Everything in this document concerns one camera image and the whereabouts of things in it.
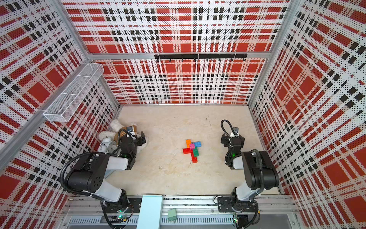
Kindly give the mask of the orange lego brick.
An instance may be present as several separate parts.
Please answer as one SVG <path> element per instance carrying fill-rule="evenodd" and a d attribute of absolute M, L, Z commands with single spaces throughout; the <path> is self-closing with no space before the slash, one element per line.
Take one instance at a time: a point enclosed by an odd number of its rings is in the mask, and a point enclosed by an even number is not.
<path fill-rule="evenodd" d="M 186 140 L 187 148 L 190 148 L 191 143 L 192 143 L 192 142 L 191 142 L 191 140 L 190 140 L 190 139 L 187 139 L 187 140 Z"/>

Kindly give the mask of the red lego brick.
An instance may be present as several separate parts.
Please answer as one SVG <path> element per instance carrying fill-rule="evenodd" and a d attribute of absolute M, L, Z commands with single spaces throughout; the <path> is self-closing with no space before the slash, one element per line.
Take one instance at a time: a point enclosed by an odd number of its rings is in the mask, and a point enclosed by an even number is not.
<path fill-rule="evenodd" d="M 192 162 L 193 162 L 193 163 L 197 163 L 197 162 L 198 162 L 197 157 L 196 157 L 196 156 L 194 156 L 194 154 L 193 154 L 193 153 L 191 153 L 191 158 L 192 158 Z"/>
<path fill-rule="evenodd" d="M 183 149 L 183 153 L 184 153 L 184 154 L 192 154 L 192 152 L 193 152 L 193 150 L 192 150 L 192 149 L 190 149 L 190 148 L 184 148 L 184 149 Z"/>

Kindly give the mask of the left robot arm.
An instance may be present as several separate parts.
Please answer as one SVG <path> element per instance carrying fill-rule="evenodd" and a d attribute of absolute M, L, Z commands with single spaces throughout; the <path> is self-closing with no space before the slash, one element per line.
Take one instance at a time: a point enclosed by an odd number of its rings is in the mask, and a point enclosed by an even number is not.
<path fill-rule="evenodd" d="M 108 183 L 104 176 L 110 170 L 131 170 L 135 164 L 138 147 L 146 144 L 144 132 L 117 133 L 117 147 L 110 154 L 86 152 L 70 159 L 60 173 L 60 184 L 69 193 L 100 200 L 103 208 L 113 206 L 120 211 L 130 207 L 127 193 Z"/>

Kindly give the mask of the blue lego brick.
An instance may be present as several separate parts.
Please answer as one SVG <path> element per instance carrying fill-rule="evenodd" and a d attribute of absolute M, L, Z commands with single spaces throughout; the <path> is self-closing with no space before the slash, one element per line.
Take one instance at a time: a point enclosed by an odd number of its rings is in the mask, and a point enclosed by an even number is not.
<path fill-rule="evenodd" d="M 199 148 L 202 146 L 201 142 L 193 142 L 194 148 Z"/>

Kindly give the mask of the green lego brick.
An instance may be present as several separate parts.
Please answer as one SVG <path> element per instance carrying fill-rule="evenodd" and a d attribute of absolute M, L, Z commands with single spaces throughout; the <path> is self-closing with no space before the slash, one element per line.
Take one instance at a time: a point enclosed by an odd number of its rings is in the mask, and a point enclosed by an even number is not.
<path fill-rule="evenodd" d="M 198 149 L 193 149 L 193 156 L 194 157 L 198 157 L 199 156 L 199 152 L 198 152 Z"/>

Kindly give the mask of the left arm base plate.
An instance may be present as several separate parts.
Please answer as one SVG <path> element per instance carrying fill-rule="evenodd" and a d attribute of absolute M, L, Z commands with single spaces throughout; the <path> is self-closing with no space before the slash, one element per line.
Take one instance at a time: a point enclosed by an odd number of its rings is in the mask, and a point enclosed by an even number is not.
<path fill-rule="evenodd" d="M 126 208 L 122 207 L 118 203 L 107 202 L 105 205 L 105 211 L 107 214 L 119 213 L 119 214 L 135 214 L 139 213 L 142 204 L 142 197 L 127 197 L 128 205 Z"/>

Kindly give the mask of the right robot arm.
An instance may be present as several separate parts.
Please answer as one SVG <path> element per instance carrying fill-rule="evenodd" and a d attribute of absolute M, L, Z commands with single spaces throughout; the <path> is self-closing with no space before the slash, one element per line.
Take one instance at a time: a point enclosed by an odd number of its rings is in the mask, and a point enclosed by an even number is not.
<path fill-rule="evenodd" d="M 243 212 L 254 210 L 254 198 L 264 190 L 279 186 L 279 175 L 266 151 L 253 149 L 242 151 L 245 139 L 241 135 L 222 134 L 221 144 L 228 148 L 225 164 L 233 170 L 243 170 L 245 182 L 235 187 L 230 198 L 219 198 L 223 212 Z"/>

